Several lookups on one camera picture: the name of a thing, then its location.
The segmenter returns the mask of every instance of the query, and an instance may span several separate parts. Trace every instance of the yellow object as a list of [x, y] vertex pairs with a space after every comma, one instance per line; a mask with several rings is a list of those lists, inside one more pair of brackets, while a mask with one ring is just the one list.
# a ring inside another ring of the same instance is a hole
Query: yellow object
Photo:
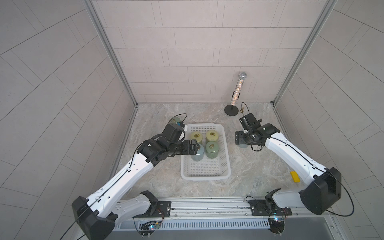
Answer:
[[300, 182], [300, 178], [299, 178], [299, 175], [297, 175], [297, 172], [291, 171], [291, 176], [294, 182]]

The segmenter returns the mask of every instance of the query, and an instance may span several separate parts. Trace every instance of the black round base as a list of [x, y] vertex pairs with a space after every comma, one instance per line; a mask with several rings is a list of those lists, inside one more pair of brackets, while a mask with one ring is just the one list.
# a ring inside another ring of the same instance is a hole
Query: black round base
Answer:
[[233, 106], [233, 105], [227, 105], [227, 106], [224, 108], [224, 112], [225, 112], [227, 115], [230, 115], [230, 116], [236, 116], [236, 115], [239, 113], [239, 109], [238, 109], [236, 106]]

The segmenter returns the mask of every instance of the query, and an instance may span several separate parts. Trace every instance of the green jar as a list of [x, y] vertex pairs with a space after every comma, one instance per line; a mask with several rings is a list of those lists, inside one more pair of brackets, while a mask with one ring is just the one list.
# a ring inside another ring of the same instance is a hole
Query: green jar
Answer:
[[193, 160], [195, 160], [196, 162], [197, 161], [200, 161], [201, 159], [203, 159], [204, 157], [204, 147], [202, 144], [199, 143], [199, 146], [200, 146], [200, 149], [197, 150], [197, 154], [196, 155], [191, 155], [191, 158]]
[[192, 132], [191, 133], [191, 137], [190, 139], [196, 139], [196, 142], [197, 143], [202, 143], [203, 142], [203, 135], [201, 134], [201, 132]]
[[207, 157], [209, 158], [215, 158], [218, 155], [218, 143], [209, 141], [205, 145], [205, 152], [207, 154]]
[[172, 118], [172, 119], [169, 121], [169, 123], [175, 123], [175, 124], [177, 124], [178, 122], [181, 122], [180, 118], [178, 118], [178, 117], [174, 117], [174, 118]]
[[215, 130], [209, 130], [205, 136], [207, 137], [207, 142], [216, 142], [218, 140], [218, 132]]

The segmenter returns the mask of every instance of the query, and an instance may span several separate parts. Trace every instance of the ventilation grille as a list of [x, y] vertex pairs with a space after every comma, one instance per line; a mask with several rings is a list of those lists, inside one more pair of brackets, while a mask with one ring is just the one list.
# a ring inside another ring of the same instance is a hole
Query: ventilation grille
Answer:
[[[137, 220], [136, 226], [141, 227], [148, 220]], [[267, 219], [200, 219], [200, 220], [164, 220], [158, 230], [202, 230], [202, 229], [255, 229], [270, 228]], [[125, 221], [115, 230], [135, 230], [133, 221]]]

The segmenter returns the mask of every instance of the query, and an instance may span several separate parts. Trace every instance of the mounting plate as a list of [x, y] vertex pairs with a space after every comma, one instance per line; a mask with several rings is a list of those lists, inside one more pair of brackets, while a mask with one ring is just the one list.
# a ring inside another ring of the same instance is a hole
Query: mounting plate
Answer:
[[[269, 215], [274, 215], [274, 216], [284, 216], [285, 212], [284, 210], [279, 210], [275, 212], [267, 212], [265, 209], [265, 200], [260, 199], [260, 200], [249, 200], [249, 204], [251, 205], [251, 212], [252, 216], [269, 216]], [[284, 208], [288, 216], [292, 215], [292, 211], [290, 208]]]

